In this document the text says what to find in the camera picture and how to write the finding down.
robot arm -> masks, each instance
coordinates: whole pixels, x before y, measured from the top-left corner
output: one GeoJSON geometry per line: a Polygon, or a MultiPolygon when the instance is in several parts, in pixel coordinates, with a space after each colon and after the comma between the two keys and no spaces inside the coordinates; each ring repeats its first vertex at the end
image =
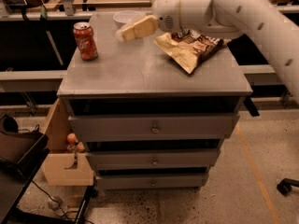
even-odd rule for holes
{"type": "MultiPolygon", "coordinates": [[[[155,0],[152,10],[150,23],[138,24],[150,30],[144,36],[158,26],[165,32],[193,29],[218,38],[246,34],[299,104],[299,28],[268,0],[155,0]]],[[[129,27],[134,31],[134,24],[129,27]]]]}

drawer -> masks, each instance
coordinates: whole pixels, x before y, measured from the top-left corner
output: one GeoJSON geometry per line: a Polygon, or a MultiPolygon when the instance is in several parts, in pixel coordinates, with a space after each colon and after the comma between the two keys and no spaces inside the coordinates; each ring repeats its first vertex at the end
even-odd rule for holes
{"type": "Polygon", "coordinates": [[[236,114],[167,116],[80,116],[69,122],[84,142],[230,137],[236,114]]]}
{"type": "Polygon", "coordinates": [[[176,175],[115,175],[96,177],[97,186],[103,190],[113,189],[163,189],[200,188],[205,185],[208,173],[176,175]]]}
{"type": "Polygon", "coordinates": [[[176,151],[92,152],[88,161],[94,171],[122,169],[156,169],[210,167],[219,157],[218,149],[176,151]]]}

can top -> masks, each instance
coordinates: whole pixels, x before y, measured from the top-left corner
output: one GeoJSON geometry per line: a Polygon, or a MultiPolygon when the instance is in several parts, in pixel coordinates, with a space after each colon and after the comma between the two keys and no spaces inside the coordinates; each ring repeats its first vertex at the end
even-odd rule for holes
{"type": "Polygon", "coordinates": [[[74,28],[77,30],[84,30],[89,28],[91,25],[88,22],[82,21],[82,22],[77,22],[74,24],[74,28]]]}

gray tabletop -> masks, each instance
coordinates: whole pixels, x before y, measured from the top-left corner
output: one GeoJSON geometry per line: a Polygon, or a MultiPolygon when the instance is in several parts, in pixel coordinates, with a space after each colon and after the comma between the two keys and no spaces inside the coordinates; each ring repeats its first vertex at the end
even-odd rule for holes
{"type": "Polygon", "coordinates": [[[121,43],[114,37],[115,11],[96,12],[90,23],[99,57],[82,61],[78,49],[58,90],[60,97],[156,95],[246,96],[251,87],[228,48],[218,51],[188,75],[166,55],[155,35],[121,43]]]}

orange line on floor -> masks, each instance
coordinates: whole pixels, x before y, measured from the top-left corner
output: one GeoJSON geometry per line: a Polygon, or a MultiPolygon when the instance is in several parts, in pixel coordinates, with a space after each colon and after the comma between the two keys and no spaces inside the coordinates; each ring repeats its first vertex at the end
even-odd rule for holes
{"type": "Polygon", "coordinates": [[[239,138],[241,140],[242,146],[245,149],[245,153],[246,153],[246,156],[247,156],[247,158],[249,160],[249,163],[250,163],[250,166],[252,168],[252,171],[253,171],[253,173],[255,175],[256,182],[257,182],[257,184],[258,184],[258,186],[259,186],[259,188],[260,188],[260,190],[262,192],[262,195],[263,195],[263,198],[265,200],[265,203],[266,203],[266,205],[267,205],[267,207],[268,207],[268,209],[270,211],[271,217],[272,217],[274,223],[278,224],[278,223],[280,223],[280,221],[279,221],[277,212],[275,211],[274,205],[273,205],[273,203],[272,203],[272,201],[271,201],[271,199],[269,197],[269,193],[268,193],[268,191],[267,191],[267,189],[266,189],[266,187],[265,187],[265,185],[264,185],[264,183],[262,181],[261,174],[260,174],[260,172],[259,172],[259,170],[258,170],[258,168],[257,168],[257,166],[255,164],[255,161],[254,161],[254,159],[253,159],[253,157],[252,157],[252,155],[250,153],[249,146],[248,146],[248,144],[247,144],[247,142],[245,140],[245,137],[244,137],[244,135],[243,135],[243,133],[241,131],[241,128],[240,128],[239,124],[236,124],[235,127],[236,127],[237,134],[238,134],[238,136],[239,136],[239,138]]]}

